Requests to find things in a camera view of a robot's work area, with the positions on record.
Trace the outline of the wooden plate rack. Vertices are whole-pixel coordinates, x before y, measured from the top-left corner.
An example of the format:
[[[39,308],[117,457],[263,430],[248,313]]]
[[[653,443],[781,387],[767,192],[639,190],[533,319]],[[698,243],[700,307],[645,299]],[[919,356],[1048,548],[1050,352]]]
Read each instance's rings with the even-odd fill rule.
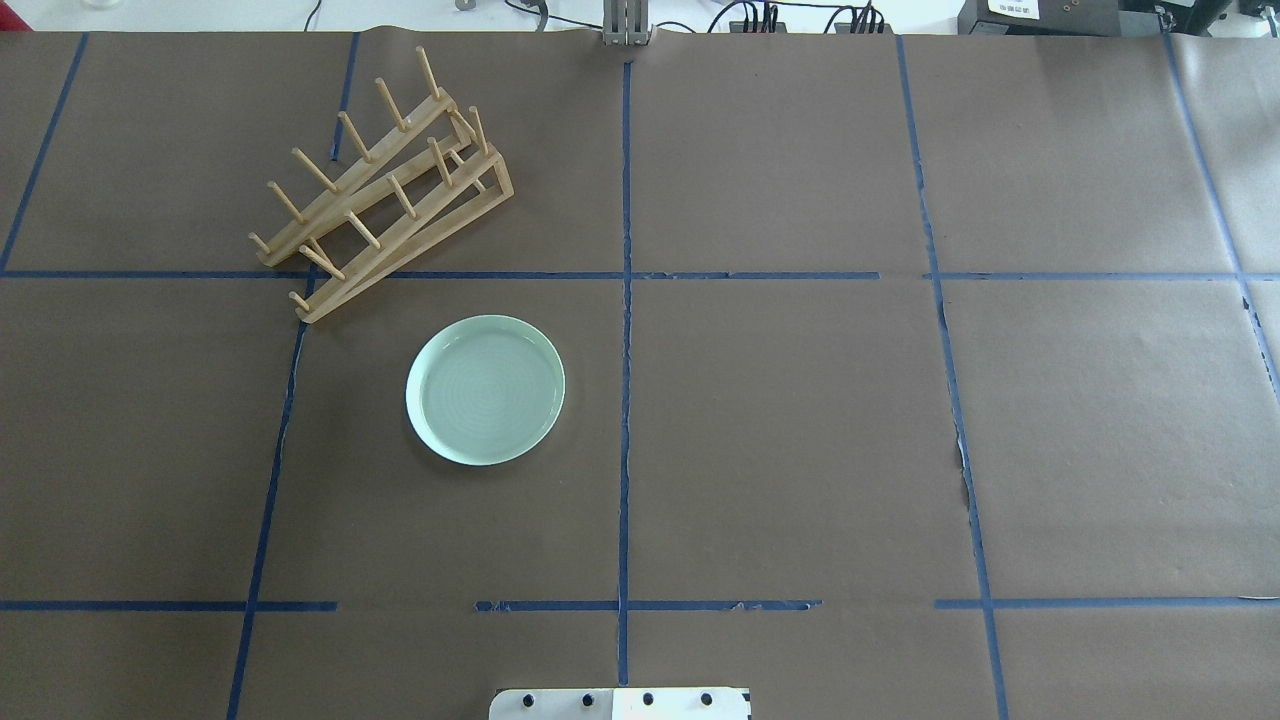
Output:
[[[379,281],[398,272],[515,196],[499,149],[486,137],[475,106],[463,109],[436,81],[425,47],[415,49],[426,85],[424,100],[402,111],[383,78],[375,87],[393,120],[372,145],[347,111],[340,129],[357,158],[330,177],[301,149],[292,156],[317,183],[300,206],[275,182],[268,190],[288,222],[270,238],[248,237],[268,268],[301,256],[326,278],[308,295],[289,295],[294,314],[314,324]]]

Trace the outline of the light green round plate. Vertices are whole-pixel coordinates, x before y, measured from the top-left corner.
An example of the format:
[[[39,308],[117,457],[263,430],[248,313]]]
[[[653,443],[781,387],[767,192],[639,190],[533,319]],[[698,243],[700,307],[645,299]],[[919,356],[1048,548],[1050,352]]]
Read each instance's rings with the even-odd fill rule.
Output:
[[[444,327],[417,351],[404,409],[429,450],[483,468],[538,446],[558,421],[566,391],[564,364],[541,331],[486,314]]]

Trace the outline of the grey aluminium frame post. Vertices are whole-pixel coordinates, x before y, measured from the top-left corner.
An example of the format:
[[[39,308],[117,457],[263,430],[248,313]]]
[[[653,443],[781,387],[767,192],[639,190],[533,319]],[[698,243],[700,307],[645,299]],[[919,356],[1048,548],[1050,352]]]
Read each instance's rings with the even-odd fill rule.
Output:
[[[652,40],[648,0],[604,0],[602,40],[605,46],[646,46]]]

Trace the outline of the black electronics box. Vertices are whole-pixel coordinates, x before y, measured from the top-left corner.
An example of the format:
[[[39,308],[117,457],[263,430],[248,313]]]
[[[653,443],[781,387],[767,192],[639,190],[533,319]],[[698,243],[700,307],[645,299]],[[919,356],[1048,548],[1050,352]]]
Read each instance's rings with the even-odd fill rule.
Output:
[[[956,33],[988,36],[1149,37],[1169,32],[1151,3],[965,1]]]

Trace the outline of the black power strip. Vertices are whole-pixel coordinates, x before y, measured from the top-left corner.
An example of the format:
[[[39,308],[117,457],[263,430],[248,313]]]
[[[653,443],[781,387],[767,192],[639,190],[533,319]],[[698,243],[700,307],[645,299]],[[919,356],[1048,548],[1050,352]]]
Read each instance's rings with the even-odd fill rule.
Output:
[[[726,1],[708,31],[754,35],[890,35],[873,1]]]

